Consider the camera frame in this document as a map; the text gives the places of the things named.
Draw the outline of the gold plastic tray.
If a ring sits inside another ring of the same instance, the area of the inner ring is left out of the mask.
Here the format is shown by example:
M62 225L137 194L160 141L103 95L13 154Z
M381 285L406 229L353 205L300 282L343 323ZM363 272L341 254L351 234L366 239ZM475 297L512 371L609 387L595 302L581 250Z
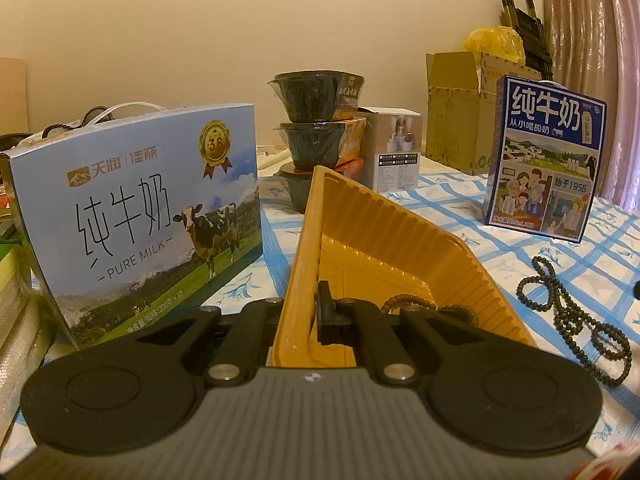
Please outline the gold plastic tray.
M320 344L318 284L333 298L382 306L419 296L461 304L483 330L522 344L534 338L514 307L459 237L330 168L314 170L271 363L284 368L353 367L351 348Z

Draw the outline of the blue checked tablecloth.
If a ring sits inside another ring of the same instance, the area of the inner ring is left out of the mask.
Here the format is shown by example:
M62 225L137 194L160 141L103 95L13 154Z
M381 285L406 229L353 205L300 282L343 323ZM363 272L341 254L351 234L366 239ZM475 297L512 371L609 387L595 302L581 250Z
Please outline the blue checked tablecloth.
M622 442L639 441L639 217L595 198L580 243L530 235L482 222L486 179L460 172L419 177L416 190L388 194L390 200L459 237L500 287L506 300L542 350L575 359L553 325L552 310L536 312L516 298L516 286L534 275L532 260L544 257L578 307L597 321L619 328L631 344L634 360L621 386L604 387L603 408L589 440L593 453L603 454ZM250 300L284 296L294 264L303 216L296 214L276 177L260 179L262 256L213 296L185 302L178 314L200 307L239 312Z

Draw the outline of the bottom black food bowl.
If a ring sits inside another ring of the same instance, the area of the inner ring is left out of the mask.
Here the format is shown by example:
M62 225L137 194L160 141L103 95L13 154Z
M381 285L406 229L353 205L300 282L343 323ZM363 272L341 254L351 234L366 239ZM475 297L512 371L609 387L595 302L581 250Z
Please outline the bottom black food bowl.
M362 168L363 159L358 157L335 167L334 171L344 177L358 181ZM282 181L288 191L288 196L290 196L293 208L300 214L305 213L313 174L314 170L302 171L296 169L294 162L287 162L282 165L276 173L276 176Z

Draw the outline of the black food bowl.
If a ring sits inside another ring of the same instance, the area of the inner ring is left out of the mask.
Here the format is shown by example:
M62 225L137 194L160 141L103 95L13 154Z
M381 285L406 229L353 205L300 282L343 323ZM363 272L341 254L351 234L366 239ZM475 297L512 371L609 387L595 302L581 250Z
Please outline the black food bowl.
M286 122L278 127L290 150L296 170L315 166L336 168L360 156L367 119L355 117L335 122Z
M362 168L363 159L358 157L335 167L334 171L344 177L358 181ZM287 162L282 165L276 173L276 176L282 181L288 191L288 196L290 196L293 208L300 214L305 213L313 174L314 170L302 171L296 169L294 162Z
M290 122L337 122L356 116L364 77L340 70L298 70L268 82Z

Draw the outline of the light blue milk carton box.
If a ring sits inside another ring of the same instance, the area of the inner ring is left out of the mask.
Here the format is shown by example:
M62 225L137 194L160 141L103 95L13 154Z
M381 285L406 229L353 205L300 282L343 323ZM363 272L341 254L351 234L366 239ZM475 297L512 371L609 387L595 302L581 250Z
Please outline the light blue milk carton box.
M262 255L250 104L107 110L5 151L1 173L77 348L204 304Z

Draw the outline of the dark blue milk carton box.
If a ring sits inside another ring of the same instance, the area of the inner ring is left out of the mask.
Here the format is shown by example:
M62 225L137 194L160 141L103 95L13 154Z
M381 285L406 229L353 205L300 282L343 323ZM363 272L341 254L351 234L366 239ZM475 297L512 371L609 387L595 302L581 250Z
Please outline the dark blue milk carton box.
M484 222L579 243L599 174L608 107L552 81L497 84Z

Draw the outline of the middle black food bowl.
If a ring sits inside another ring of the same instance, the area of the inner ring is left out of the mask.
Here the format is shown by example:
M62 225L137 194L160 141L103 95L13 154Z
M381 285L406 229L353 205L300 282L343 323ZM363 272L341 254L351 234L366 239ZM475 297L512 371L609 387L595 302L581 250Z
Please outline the middle black food bowl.
M315 166L336 168L360 156L367 119L355 117L335 122L286 122L278 127L290 150L296 170Z

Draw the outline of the small white product box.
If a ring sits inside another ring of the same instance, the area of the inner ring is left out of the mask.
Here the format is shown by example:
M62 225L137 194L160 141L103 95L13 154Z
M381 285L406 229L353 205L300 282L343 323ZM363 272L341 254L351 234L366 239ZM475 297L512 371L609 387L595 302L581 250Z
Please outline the small white product box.
M360 182L373 192L408 191L418 186L423 117L398 107L359 107L367 119L361 139Z

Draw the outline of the stack of books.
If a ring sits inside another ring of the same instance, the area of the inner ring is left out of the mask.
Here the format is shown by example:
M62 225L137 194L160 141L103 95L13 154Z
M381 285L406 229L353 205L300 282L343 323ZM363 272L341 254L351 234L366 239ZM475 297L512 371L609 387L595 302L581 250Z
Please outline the stack of books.
M27 378L52 340L35 260L12 198L1 193L1 437L10 432Z

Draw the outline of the top black food bowl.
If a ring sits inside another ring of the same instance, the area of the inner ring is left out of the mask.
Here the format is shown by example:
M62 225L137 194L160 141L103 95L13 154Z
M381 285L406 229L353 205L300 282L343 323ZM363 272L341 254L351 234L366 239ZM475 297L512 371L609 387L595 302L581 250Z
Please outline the top black food bowl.
M298 70L268 82L290 122L337 122L356 116L364 77L340 70Z

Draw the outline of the open cardboard box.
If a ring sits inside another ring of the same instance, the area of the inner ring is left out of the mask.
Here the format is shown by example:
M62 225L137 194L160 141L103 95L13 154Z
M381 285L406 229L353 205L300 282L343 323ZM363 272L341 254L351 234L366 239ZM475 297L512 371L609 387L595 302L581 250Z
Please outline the open cardboard box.
M494 142L498 80L506 75L539 80L529 67L480 52L426 56L425 154L465 174L487 174Z

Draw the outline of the black folding cart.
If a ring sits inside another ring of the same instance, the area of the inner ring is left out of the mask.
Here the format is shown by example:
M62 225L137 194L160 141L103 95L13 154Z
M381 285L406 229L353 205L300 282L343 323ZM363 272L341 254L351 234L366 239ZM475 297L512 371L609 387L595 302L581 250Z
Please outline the black folding cart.
M526 10L516 6L515 0L502 0L501 23L512 27L521 37L526 66L536 70L542 78L551 80L552 57L544 38L544 24L536 13L534 0L524 0Z

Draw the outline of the yellow plastic bag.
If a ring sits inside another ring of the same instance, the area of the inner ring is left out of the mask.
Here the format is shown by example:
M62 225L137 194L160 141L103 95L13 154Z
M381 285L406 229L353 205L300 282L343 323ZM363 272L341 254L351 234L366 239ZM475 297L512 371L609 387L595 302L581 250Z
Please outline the yellow plastic bag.
M509 26L499 25L472 30L463 41L461 50L472 52L477 60L481 53L486 53L519 66L526 64L523 39Z

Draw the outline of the pink curtain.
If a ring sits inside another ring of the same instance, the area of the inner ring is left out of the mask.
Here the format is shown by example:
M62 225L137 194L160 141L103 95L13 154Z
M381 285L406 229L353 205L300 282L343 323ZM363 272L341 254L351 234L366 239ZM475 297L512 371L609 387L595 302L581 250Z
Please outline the pink curtain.
M639 0L544 0L553 79L608 104L597 194L639 211Z

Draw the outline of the brown cardboard box left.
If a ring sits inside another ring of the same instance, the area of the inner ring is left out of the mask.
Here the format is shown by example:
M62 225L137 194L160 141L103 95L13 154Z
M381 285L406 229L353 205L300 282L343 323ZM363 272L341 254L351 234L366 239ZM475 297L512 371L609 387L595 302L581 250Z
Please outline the brown cardboard box left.
M2 133L28 131L26 64L19 58L0 58L0 124Z

